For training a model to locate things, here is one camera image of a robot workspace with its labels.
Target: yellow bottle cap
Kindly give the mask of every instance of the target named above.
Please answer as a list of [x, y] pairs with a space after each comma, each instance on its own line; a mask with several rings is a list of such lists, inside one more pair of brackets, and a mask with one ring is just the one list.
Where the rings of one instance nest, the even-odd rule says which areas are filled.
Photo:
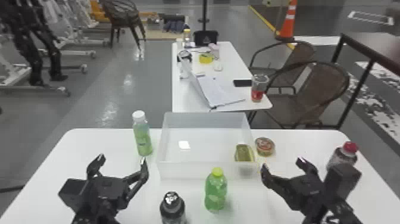
[[224, 175], [224, 172], [222, 171], [222, 168], [220, 168], [220, 167], [212, 168], [211, 173], [212, 173], [213, 176], [222, 176], [222, 175]]

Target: humanoid robot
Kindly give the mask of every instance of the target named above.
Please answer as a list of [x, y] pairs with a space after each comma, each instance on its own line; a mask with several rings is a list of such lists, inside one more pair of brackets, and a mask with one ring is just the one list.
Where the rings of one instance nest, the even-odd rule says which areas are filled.
[[1, 0], [0, 18], [13, 34], [15, 47], [29, 62], [32, 72], [29, 83], [32, 86], [46, 86], [42, 79], [43, 61], [30, 36], [32, 32], [46, 46], [51, 68], [51, 81], [64, 81], [68, 78], [61, 73], [61, 53], [53, 41], [58, 41], [50, 30], [39, 0]]

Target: notebook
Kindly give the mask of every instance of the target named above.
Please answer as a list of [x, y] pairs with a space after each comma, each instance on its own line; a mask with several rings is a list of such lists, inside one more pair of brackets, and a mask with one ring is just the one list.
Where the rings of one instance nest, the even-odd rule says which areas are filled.
[[218, 81], [207, 74], [194, 74], [187, 60], [181, 60], [182, 67], [189, 75], [189, 80], [198, 94], [206, 101], [210, 108], [220, 107], [244, 101], [234, 89], [223, 88]]

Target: white folding table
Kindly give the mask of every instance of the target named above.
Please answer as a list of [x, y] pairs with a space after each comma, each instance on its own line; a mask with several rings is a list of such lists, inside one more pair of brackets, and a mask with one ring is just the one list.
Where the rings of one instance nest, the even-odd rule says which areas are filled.
[[[296, 167], [298, 156], [314, 163], [323, 178], [325, 165], [337, 147], [348, 138], [336, 130], [253, 130], [253, 137], [267, 136], [276, 144], [276, 153], [265, 162], [274, 175], [292, 177], [303, 174]], [[260, 179], [228, 180], [226, 208], [213, 214], [204, 207], [204, 180], [165, 181], [158, 174], [155, 156], [161, 129], [151, 129], [154, 153], [147, 157], [149, 180], [117, 215], [121, 224], [161, 223], [159, 206], [167, 191], [176, 191], [185, 201], [191, 224], [276, 223], [300, 224], [304, 216], [292, 211]], [[103, 175], [123, 177], [139, 170], [139, 156], [131, 129], [74, 129], [57, 143], [25, 188], [0, 218], [0, 224], [69, 224], [74, 216], [58, 197], [68, 178], [86, 177], [86, 166], [100, 153], [107, 161]], [[383, 179], [358, 153], [355, 167], [362, 172], [347, 202], [363, 224], [398, 223], [400, 200]]]
[[[189, 49], [193, 55], [192, 69], [194, 73], [205, 72], [207, 76], [216, 77], [221, 85], [233, 88], [234, 79], [251, 79], [252, 74], [230, 42], [218, 42], [222, 71], [215, 71], [213, 63], [204, 65], [198, 60], [198, 52], [209, 51], [208, 47]], [[210, 108], [203, 98], [190, 84], [189, 79], [179, 78], [177, 65], [177, 44], [172, 44], [172, 112], [209, 112]], [[251, 87], [235, 88], [234, 91], [245, 98], [242, 102], [217, 107], [213, 111], [255, 111], [272, 107], [269, 99], [264, 95], [261, 102], [251, 101]]]

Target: black chair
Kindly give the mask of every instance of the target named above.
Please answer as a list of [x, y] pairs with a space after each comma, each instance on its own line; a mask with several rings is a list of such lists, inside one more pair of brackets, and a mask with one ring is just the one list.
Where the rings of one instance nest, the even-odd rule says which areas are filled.
[[146, 32], [140, 19], [139, 10], [131, 0], [102, 0], [105, 16], [111, 22], [110, 48], [113, 47], [114, 33], [117, 32], [117, 42], [120, 40], [121, 28], [128, 27], [140, 49], [140, 39], [135, 28], [139, 27], [143, 39], [146, 41]]
[[[287, 58], [287, 60], [282, 68], [284, 68], [290, 64], [312, 60], [312, 58], [315, 54], [315, 48], [310, 43], [304, 42], [304, 41], [279, 42], [279, 43], [275, 43], [270, 46], [261, 48], [254, 53], [253, 57], [251, 58], [251, 62], [250, 62], [250, 66], [249, 66], [250, 72], [252, 74], [264, 74], [267, 76], [271, 76], [272, 74], [275, 74], [275, 72], [278, 71], [278, 69], [266, 68], [266, 67], [254, 67], [253, 63], [254, 63], [255, 57], [260, 52], [263, 52], [267, 49], [273, 48], [275, 46], [287, 44], [287, 43], [297, 43], [297, 45], [296, 45], [295, 49], [293, 49], [292, 53], [290, 53], [290, 56]], [[282, 93], [282, 88], [291, 88], [293, 90], [293, 94], [296, 94], [296, 88], [293, 86], [293, 84], [298, 80], [299, 76], [304, 71], [305, 66], [306, 65], [281, 74], [275, 80], [274, 85], [271, 87], [278, 88], [278, 91], [280, 94]]]
[[[265, 112], [284, 129], [295, 129], [298, 125], [323, 128], [320, 116], [332, 101], [344, 94], [349, 86], [350, 78], [343, 68], [332, 63], [309, 61], [292, 64], [277, 71], [272, 75], [266, 92], [280, 75], [307, 65], [310, 65], [311, 72], [296, 94], [268, 96], [273, 107]], [[249, 117], [250, 123], [254, 116], [255, 112]]]

